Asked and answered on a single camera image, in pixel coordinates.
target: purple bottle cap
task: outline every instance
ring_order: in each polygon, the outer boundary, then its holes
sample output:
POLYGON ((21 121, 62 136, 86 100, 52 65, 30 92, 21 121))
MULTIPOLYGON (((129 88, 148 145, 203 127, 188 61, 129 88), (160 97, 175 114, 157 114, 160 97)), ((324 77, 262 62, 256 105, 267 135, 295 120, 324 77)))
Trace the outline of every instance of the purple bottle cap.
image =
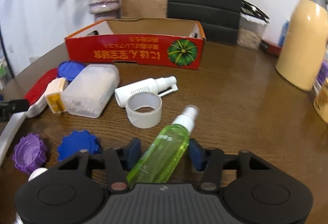
POLYGON ((29 133, 26 137, 22 137, 19 144, 15 146, 13 155, 15 167, 30 175, 45 163, 46 151, 47 147, 40 136, 29 133))

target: white tape roll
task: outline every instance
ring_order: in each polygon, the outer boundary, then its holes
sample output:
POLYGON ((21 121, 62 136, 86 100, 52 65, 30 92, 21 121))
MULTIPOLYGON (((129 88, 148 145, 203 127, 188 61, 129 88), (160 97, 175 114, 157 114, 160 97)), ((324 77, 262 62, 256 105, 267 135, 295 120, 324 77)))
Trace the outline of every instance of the white tape roll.
POLYGON ((141 129, 151 128, 161 120, 162 99, 157 94, 149 92, 137 93, 129 98, 125 109, 132 125, 141 129), (154 110, 147 113, 136 111, 143 107, 150 107, 154 110))

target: cardboard box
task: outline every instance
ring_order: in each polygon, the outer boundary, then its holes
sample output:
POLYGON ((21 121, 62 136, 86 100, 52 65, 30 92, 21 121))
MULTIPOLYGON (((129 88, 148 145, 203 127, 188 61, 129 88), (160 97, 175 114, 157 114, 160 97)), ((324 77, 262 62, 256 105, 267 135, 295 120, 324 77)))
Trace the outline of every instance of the cardboard box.
POLYGON ((156 18, 101 20, 65 38, 74 61, 189 69, 198 69, 204 41, 198 21, 156 18))

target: white bottle cap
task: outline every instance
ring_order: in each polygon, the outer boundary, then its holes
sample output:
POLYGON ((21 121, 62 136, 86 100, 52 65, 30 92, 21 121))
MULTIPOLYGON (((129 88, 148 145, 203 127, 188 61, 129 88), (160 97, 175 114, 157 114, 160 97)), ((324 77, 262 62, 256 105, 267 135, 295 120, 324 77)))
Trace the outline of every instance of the white bottle cap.
POLYGON ((28 178, 28 181, 31 181, 35 179, 37 176, 41 175, 42 173, 46 172, 48 169, 47 168, 37 168, 32 172, 30 177, 28 178))
POLYGON ((186 106, 180 116, 172 122, 172 124, 180 124, 185 127, 189 134, 192 132, 195 126, 195 119, 198 115, 198 107, 189 105, 186 106))

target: blue gripper pad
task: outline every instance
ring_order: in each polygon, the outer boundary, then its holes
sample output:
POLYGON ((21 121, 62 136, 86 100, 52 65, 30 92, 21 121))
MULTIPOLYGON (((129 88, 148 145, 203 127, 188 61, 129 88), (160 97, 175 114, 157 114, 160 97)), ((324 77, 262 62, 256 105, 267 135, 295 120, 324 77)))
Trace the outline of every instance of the blue gripper pad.
POLYGON ((195 169, 204 171, 207 165, 206 150, 195 139, 190 139, 188 151, 195 169))
POLYGON ((131 170, 138 162, 141 153, 141 143, 139 138, 133 138, 131 142, 123 148, 125 160, 122 162, 124 170, 131 170))

